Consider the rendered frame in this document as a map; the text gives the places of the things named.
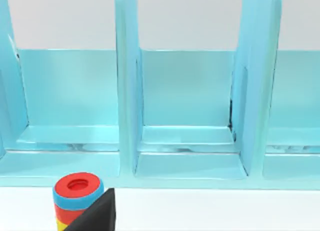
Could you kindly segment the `light blue rack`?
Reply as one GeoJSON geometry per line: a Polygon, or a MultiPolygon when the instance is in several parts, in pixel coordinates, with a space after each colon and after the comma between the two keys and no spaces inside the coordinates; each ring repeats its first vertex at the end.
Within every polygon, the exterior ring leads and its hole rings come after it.
{"type": "Polygon", "coordinates": [[[283,0],[243,0],[235,50],[16,46],[0,0],[0,187],[74,172],[109,187],[320,190],[320,48],[280,50],[283,0]]]}

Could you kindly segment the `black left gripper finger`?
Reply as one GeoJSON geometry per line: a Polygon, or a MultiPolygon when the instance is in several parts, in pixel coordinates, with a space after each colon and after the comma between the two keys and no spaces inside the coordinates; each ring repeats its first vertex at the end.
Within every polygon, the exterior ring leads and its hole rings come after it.
{"type": "Polygon", "coordinates": [[[66,228],[66,231],[115,231],[115,189],[107,189],[88,209],[66,228]]]}

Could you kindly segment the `stack of coloured rings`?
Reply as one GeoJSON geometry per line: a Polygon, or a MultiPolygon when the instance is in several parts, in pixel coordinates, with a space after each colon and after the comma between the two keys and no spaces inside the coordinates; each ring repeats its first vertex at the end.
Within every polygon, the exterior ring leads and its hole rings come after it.
{"type": "Polygon", "coordinates": [[[104,184],[93,173],[76,172],[59,179],[52,192],[57,231],[63,231],[104,193],[104,184]]]}

